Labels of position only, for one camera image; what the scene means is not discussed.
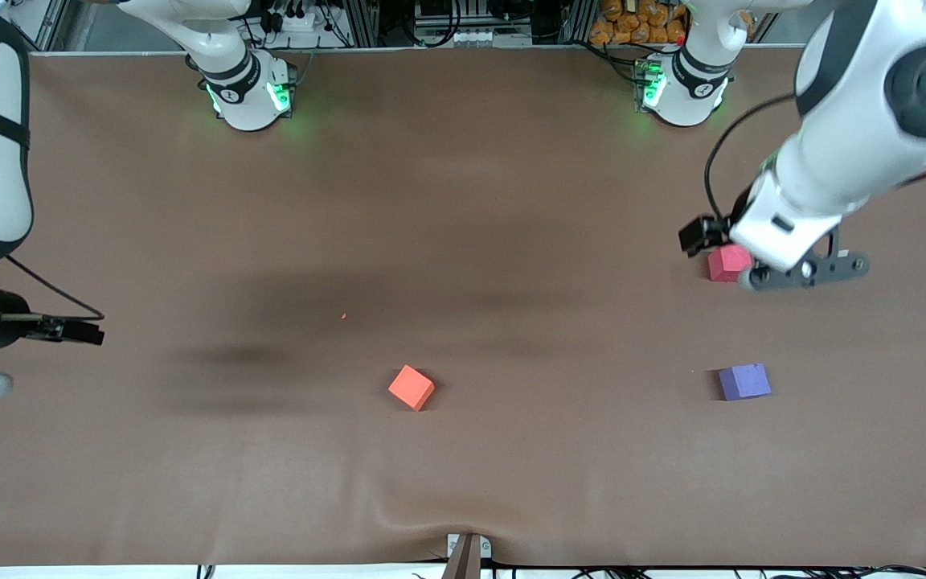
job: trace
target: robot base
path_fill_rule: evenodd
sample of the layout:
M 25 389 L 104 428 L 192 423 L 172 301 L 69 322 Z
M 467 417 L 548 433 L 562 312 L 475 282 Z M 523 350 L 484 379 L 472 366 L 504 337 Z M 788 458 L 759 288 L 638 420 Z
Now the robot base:
M 641 113 L 653 113 L 664 122 L 677 127 L 692 127 L 705 121 L 723 101 L 727 80 L 717 88 L 715 95 L 692 98 L 688 89 L 672 77 L 672 55 L 651 55 L 636 62 L 636 80 L 645 84 L 635 87 L 635 103 Z
M 210 89 L 217 118 L 227 121 L 239 131 L 260 131 L 278 118 L 291 118 L 295 99 L 298 70 L 267 51 L 253 51 L 260 59 L 260 81 L 240 103 L 228 103 L 217 98 Z

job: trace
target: brown tablecloth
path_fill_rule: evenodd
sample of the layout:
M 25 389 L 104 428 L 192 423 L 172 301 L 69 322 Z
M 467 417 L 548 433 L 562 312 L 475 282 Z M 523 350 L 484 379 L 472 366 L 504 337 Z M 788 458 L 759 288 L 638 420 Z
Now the brown tablecloth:
M 849 285 L 747 294 L 678 248 L 796 58 L 747 51 L 674 129 L 584 51 L 320 55 L 258 134 L 176 56 L 34 59 L 16 256 L 109 318 L 0 351 L 0 565 L 423 560 L 459 530 L 512 564 L 926 564 L 926 183 L 846 220 Z M 795 128 L 732 137 L 725 206 Z M 386 392 L 404 363 L 423 412 Z M 774 395 L 718 400 L 738 363 Z

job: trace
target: orange cube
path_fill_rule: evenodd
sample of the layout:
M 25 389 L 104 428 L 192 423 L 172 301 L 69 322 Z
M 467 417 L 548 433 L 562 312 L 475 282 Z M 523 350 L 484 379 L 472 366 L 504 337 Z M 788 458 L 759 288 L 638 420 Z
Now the orange cube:
M 392 381 L 388 391 L 392 392 L 395 398 L 407 404 L 409 408 L 419 412 L 434 392 L 434 382 L 407 365 L 402 367 L 402 371 Z

